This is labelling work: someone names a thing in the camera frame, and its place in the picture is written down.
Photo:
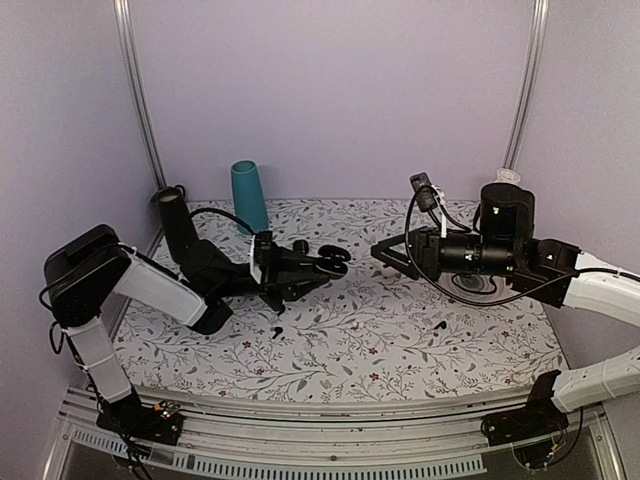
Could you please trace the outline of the right aluminium post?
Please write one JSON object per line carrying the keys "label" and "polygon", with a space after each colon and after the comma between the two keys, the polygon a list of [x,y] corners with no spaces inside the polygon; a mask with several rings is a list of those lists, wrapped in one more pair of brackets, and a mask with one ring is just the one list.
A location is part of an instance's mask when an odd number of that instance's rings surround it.
{"label": "right aluminium post", "polygon": [[518,155],[524,138],[526,122],[534,95],[536,79],[544,49],[549,4],[550,2],[548,0],[535,0],[533,2],[533,15],[522,82],[502,165],[503,168],[512,171],[516,170]]}

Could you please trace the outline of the aluminium front rail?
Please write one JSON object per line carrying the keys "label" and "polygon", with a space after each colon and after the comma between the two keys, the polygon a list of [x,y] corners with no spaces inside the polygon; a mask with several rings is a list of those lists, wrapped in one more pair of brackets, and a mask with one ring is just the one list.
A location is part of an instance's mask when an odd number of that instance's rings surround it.
{"label": "aluminium front rail", "polygon": [[521,465],[545,437],[491,445],[482,418],[521,406],[523,388],[427,400],[352,404],[222,399],[139,391],[145,404],[179,403],[185,421],[175,446],[151,444],[155,479],[624,479],[605,410],[570,416],[559,463]]}

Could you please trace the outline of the black tapered vase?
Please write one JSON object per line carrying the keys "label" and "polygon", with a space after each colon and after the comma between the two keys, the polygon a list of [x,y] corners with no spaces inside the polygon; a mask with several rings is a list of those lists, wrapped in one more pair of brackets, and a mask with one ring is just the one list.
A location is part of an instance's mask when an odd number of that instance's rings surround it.
{"label": "black tapered vase", "polygon": [[176,264],[181,265],[191,246],[199,241],[186,196],[183,197],[174,186],[166,187],[156,193],[155,204],[170,256]]}

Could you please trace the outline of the small black charging case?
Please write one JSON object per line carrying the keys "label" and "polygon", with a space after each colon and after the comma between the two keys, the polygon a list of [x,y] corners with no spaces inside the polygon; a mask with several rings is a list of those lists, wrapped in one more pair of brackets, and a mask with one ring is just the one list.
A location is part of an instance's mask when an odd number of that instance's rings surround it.
{"label": "small black charging case", "polygon": [[309,244],[306,240],[299,239],[293,242],[293,250],[306,255],[309,252]]}

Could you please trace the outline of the black gold-trim charging case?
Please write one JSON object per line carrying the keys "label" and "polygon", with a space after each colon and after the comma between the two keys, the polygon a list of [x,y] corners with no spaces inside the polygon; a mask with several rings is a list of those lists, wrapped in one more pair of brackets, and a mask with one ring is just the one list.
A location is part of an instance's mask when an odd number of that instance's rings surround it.
{"label": "black gold-trim charging case", "polygon": [[350,253],[334,245],[323,245],[318,249],[315,267],[335,278],[341,278],[348,272],[347,263],[351,261]]}

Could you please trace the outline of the white ribbed vase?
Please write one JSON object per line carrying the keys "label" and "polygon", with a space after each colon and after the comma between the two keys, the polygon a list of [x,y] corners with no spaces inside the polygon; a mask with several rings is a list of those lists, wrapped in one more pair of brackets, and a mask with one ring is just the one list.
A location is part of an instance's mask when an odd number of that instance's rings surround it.
{"label": "white ribbed vase", "polygon": [[500,168],[496,172],[496,181],[518,185],[521,182],[521,176],[511,169]]}

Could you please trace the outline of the aluminium post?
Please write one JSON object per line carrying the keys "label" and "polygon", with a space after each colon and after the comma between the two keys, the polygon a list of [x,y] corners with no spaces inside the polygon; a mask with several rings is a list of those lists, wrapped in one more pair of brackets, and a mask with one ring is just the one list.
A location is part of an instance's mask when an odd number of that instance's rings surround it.
{"label": "aluminium post", "polygon": [[144,85],[137,55],[130,2],[113,1],[116,28],[126,71],[129,90],[131,92],[137,122],[142,136],[143,146],[150,165],[152,178],[157,189],[167,186],[166,175],[161,163],[152,121],[147,106]]}
{"label": "aluminium post", "polygon": [[522,82],[502,165],[503,168],[512,171],[516,170],[518,155],[524,138],[526,122],[534,95],[536,79],[544,49],[549,4],[550,2],[548,0],[535,0],[533,2],[533,15]]}

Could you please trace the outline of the teal tapered vase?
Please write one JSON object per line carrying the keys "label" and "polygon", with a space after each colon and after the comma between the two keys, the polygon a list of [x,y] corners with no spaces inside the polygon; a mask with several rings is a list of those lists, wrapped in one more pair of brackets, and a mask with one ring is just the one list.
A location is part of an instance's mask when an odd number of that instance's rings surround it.
{"label": "teal tapered vase", "polygon": [[231,189],[235,216],[254,232],[269,229],[269,218],[257,164],[249,159],[231,166]]}

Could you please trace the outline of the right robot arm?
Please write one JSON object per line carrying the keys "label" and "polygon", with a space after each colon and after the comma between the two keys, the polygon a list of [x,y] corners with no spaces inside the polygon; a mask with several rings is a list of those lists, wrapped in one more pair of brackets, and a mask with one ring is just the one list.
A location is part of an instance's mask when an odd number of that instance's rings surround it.
{"label": "right robot arm", "polygon": [[[494,182],[482,187],[477,229],[406,227],[403,234],[374,245],[383,264],[438,288],[444,273],[498,276],[514,297],[557,308],[600,313],[639,323],[639,277],[584,252],[575,245],[534,236],[534,195]],[[553,370],[534,382],[524,406],[489,414],[481,431],[492,446],[564,432],[568,413],[639,390],[639,351],[580,369]]]}

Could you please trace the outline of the left aluminium post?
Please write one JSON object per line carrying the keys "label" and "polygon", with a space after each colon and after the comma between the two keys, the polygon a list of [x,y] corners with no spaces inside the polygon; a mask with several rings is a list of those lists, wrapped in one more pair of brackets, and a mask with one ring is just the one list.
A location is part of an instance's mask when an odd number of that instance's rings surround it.
{"label": "left aluminium post", "polygon": [[152,121],[147,106],[144,85],[137,55],[130,2],[113,1],[116,28],[126,71],[129,90],[131,92],[137,122],[142,136],[143,146],[150,165],[152,178],[157,189],[167,186],[166,175],[161,163]]}

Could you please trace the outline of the swirl patterned plate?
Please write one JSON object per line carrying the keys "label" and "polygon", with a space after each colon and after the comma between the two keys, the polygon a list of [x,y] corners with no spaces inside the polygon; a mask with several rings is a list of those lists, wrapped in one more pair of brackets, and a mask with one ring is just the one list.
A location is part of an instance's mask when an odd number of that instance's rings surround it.
{"label": "swirl patterned plate", "polygon": [[479,303],[504,300],[513,294],[502,278],[493,276],[443,273],[438,284],[467,301]]}

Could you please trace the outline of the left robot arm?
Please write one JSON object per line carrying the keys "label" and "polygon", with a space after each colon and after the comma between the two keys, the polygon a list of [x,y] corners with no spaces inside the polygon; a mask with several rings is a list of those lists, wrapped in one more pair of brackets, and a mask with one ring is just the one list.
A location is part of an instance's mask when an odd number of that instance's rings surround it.
{"label": "left robot arm", "polygon": [[281,314],[286,303],[344,277],[351,259],[333,245],[311,256],[304,240],[290,249],[281,247],[268,231],[252,236],[243,264],[232,262],[208,240],[196,239],[184,253],[180,272],[174,274],[120,242],[111,227],[98,225],[54,252],[44,265],[46,285],[39,300],[96,392],[98,427],[125,440],[175,446],[184,418],[176,403],[142,404],[100,318],[110,295],[133,299],[196,333],[212,335],[233,313],[226,298],[258,296]]}

